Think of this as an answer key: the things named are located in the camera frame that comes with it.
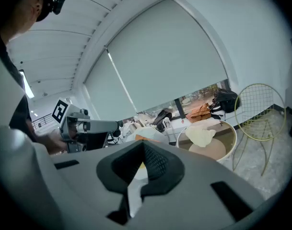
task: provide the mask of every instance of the marble floor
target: marble floor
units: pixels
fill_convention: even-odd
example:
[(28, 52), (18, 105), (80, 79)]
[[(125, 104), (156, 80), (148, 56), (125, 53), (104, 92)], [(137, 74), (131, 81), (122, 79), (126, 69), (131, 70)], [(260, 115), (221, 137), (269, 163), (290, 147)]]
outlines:
[[(283, 115), (278, 111), (274, 111), (275, 125), (281, 126), (283, 123)], [(275, 138), (271, 156), (267, 168), (261, 176), (265, 163), (264, 150), (259, 141), (248, 140), (247, 147), (238, 163), (235, 173), (248, 181), (252, 186), (259, 190), (264, 199), (268, 199), (280, 190), (282, 190), (289, 182), (292, 176), (292, 138), (289, 134), (292, 126), (292, 115), (287, 113), (287, 120), (284, 129)], [(237, 142), (239, 143), (243, 132), (241, 129), (237, 131)], [(233, 154), (234, 162), (238, 161), (241, 151), (244, 148), (246, 136), (244, 136), (238, 149)], [(269, 154), (271, 141), (263, 142), (267, 156)], [(232, 159), (222, 162), (224, 166), (232, 170)]]

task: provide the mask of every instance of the white roller blind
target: white roller blind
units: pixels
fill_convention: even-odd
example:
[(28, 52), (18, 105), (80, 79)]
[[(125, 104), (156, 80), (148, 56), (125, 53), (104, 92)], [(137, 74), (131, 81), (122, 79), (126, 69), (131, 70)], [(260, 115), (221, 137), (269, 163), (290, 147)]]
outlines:
[(207, 35), (171, 0), (139, 15), (108, 50), (138, 112), (227, 79)]
[(119, 121), (136, 115), (106, 51), (94, 65), (85, 86), (101, 120)]

